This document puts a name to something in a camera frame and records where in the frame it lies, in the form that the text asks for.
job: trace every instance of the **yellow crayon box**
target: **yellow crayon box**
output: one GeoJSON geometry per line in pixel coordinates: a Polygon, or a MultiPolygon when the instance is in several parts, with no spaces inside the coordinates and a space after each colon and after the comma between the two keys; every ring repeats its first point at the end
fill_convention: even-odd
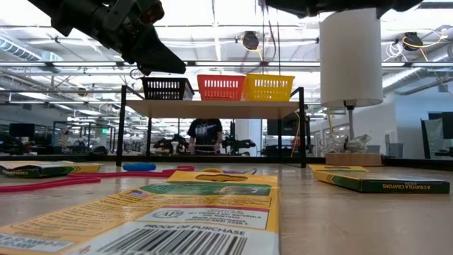
{"type": "Polygon", "coordinates": [[[369,172],[361,166],[309,165],[317,180],[362,193],[450,192],[450,183],[433,178],[369,172]]]}
{"type": "Polygon", "coordinates": [[[0,254],[279,254],[276,176],[177,171],[0,228],[0,254]]]}
{"type": "Polygon", "coordinates": [[[71,161],[3,161],[0,174],[15,178],[42,178],[99,171],[102,164],[71,161]]]}

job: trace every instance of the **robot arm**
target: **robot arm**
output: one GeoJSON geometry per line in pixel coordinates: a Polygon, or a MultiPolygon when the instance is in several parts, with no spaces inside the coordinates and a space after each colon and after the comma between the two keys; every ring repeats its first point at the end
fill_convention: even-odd
{"type": "Polygon", "coordinates": [[[29,0],[68,36],[80,30],[106,48],[121,53],[148,75],[151,71],[183,74],[185,64],[157,36],[153,24],[164,17],[159,0],[29,0]]]}
{"type": "MultiPolygon", "coordinates": [[[[261,0],[300,18],[323,11],[378,8],[405,11],[421,0],[261,0]]],[[[29,0],[50,16],[52,27],[68,36],[73,28],[121,53],[148,75],[151,71],[183,74],[185,64],[160,40],[153,24],[164,17],[159,0],[29,0]]]]}

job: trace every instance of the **blue object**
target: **blue object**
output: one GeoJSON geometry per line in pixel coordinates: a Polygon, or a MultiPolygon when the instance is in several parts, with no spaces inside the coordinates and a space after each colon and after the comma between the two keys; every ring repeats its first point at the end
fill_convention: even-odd
{"type": "Polygon", "coordinates": [[[154,171],[156,165],[152,163],[125,164],[122,167],[126,171],[154,171]]]}

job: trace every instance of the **yellow basket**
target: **yellow basket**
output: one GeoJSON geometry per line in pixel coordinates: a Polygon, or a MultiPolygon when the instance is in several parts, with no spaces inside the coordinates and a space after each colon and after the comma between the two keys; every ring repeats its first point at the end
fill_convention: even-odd
{"type": "Polygon", "coordinates": [[[247,74],[243,97],[247,101],[289,101],[294,76],[247,74]]]}

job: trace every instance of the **barcode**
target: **barcode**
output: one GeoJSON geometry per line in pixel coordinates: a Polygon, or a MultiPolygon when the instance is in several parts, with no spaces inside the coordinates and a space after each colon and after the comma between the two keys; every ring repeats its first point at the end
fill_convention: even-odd
{"type": "Polygon", "coordinates": [[[135,229],[101,247],[97,252],[240,255],[246,242],[246,237],[203,230],[135,229]]]}

